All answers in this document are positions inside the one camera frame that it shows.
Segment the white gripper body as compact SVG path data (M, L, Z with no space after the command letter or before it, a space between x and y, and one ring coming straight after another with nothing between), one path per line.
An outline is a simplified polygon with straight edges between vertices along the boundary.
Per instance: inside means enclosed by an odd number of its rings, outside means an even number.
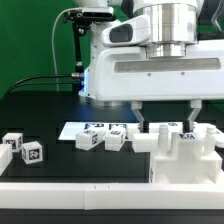
M88 73L99 101L224 99L224 41L201 41L182 58L148 59L143 47L104 50Z

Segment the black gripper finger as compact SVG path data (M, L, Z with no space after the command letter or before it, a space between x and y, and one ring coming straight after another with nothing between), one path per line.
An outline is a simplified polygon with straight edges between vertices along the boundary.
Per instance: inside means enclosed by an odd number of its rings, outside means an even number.
M194 121L202 109L201 100L191 100L190 101L191 112L186 120L183 121L183 132L190 133L194 130Z
M142 103L140 101L133 101L131 103L131 110L139 122L139 130L141 133L149 132L149 122L143 117L140 110L142 109Z

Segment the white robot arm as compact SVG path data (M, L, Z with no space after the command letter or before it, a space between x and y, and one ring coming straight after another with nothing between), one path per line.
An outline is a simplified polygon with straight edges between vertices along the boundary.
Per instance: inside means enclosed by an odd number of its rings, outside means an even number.
M221 40L199 41L197 19L204 0L133 0L134 17L101 33L84 95L100 102L189 100L192 124L204 100L224 99Z

